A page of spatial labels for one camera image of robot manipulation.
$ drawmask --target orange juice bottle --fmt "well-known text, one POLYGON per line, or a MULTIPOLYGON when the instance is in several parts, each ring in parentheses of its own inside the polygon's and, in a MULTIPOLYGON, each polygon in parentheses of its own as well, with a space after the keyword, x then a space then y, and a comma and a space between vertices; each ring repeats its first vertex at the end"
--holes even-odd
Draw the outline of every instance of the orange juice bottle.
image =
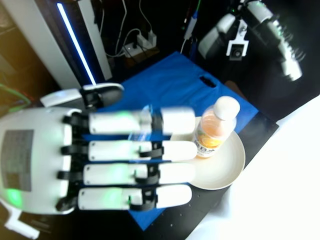
POLYGON ((235 129, 239 111, 240 104, 231 96, 218 98, 204 111, 192 140, 199 157, 208 158, 215 154, 235 129))

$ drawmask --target plate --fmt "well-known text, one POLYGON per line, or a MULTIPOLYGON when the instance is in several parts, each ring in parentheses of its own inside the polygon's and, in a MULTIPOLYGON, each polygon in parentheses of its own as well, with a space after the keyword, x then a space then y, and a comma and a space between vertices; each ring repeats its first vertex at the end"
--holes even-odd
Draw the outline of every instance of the plate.
MULTIPOLYGON (((195 127, 201 117, 197 117, 195 127)), ((172 135, 171 141, 192 141, 193 134, 172 135)), ((232 132, 229 138, 208 158, 194 158, 184 161, 195 167, 191 185, 205 190, 219 190, 230 186, 245 168, 246 152, 240 137, 232 132)))

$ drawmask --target blue mat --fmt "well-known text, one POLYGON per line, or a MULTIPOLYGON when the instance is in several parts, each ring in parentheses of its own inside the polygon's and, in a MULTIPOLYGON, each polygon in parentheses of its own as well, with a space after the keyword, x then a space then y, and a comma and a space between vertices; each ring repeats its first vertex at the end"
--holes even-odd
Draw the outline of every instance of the blue mat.
MULTIPOLYGON (((146 105, 152 105, 153 109, 190 106, 194 109, 196 116, 201 116, 205 109, 213 105, 219 97, 231 96, 237 99, 241 106, 235 128, 237 133, 258 113, 254 106, 177 52, 131 77, 123 83, 123 86, 125 91, 122 100, 113 106, 99 109, 99 112, 138 110, 146 105), (207 86, 200 80, 201 77, 216 86, 207 86)), ((87 140, 119 138, 119 136, 91 135, 87 137, 87 140)), ((169 137, 157 134, 151 136, 151 140, 154 141, 164 139, 169 139, 169 137)), ((147 212, 129 212, 141 229, 145 230, 164 210, 163 208, 147 212)))

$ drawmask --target power strip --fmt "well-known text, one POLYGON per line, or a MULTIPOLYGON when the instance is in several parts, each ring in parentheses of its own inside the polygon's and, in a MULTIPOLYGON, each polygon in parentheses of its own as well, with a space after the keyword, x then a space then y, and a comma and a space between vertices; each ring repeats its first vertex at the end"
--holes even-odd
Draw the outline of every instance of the power strip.
POLYGON ((148 39, 145 39, 142 35, 137 35, 137 42, 139 43, 136 48, 134 48, 134 43, 128 43, 122 48, 124 55, 127 58, 134 57, 138 54, 143 53, 148 49, 152 49, 157 45, 157 36, 154 33, 148 34, 148 39))

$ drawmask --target robotic hand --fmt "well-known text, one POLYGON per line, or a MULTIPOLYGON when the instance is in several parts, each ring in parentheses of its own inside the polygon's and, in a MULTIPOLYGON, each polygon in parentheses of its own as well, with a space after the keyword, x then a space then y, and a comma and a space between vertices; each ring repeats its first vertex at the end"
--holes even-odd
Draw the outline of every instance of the robotic hand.
POLYGON ((205 59, 214 57, 220 48, 227 45, 226 55, 229 59, 241 61, 247 54, 249 41, 245 40, 245 36, 249 29, 280 62, 285 76, 289 76, 292 81, 302 76, 299 62, 305 54, 290 46, 289 41, 293 35, 285 32, 264 3, 260 0, 241 0, 233 12, 225 15, 200 41, 198 50, 205 59))
POLYGON ((193 132, 195 114, 188 107, 162 108, 158 113, 86 113, 88 108, 115 103, 123 90, 116 83, 63 90, 42 98, 45 107, 0 119, 0 201, 11 213, 6 227, 36 238, 34 229, 18 221, 21 211, 46 215, 68 214, 77 207, 146 211, 190 201, 191 188, 181 183, 192 180, 194 168, 179 161, 196 156, 193 142, 83 138, 193 132))

